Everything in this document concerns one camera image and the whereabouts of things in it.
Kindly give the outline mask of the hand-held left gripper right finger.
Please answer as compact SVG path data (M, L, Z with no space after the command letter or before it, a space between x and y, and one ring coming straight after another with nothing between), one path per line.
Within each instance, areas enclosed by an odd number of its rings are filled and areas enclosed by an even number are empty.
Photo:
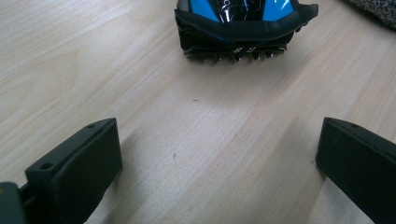
M326 118L316 164L375 224L396 224L396 144L360 125Z

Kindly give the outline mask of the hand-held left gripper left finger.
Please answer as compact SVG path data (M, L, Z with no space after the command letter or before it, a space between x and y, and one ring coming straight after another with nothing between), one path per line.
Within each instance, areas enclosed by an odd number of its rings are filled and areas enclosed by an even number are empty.
M74 133L25 170L34 224L83 224L122 168L117 121Z

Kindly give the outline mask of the grey fuzzy cloth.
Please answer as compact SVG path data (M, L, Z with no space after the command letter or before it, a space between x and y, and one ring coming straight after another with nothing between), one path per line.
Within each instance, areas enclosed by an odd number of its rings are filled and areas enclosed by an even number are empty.
M396 32L396 0L342 0L362 16Z

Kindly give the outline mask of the blue toy car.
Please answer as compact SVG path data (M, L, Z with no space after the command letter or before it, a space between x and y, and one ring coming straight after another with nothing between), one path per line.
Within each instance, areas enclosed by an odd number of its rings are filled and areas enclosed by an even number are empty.
M189 60L238 62L284 53L293 35L318 15L298 0L177 0L180 47Z

